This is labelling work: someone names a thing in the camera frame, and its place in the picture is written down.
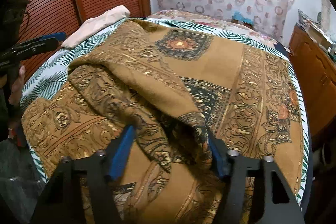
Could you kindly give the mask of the person's left hand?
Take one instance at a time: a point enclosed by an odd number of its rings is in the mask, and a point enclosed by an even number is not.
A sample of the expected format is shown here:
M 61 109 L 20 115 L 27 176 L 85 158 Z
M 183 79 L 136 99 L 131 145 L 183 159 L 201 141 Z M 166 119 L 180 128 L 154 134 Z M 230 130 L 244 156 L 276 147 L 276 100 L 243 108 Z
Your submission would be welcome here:
M 24 87 L 24 81 L 25 81 L 25 66 L 21 65 L 19 68 L 19 74 L 18 78 L 14 81 L 12 87 L 11 87 L 11 95 L 9 97 L 9 104 L 17 107 L 19 106 L 19 103 L 22 98 L 22 90 Z

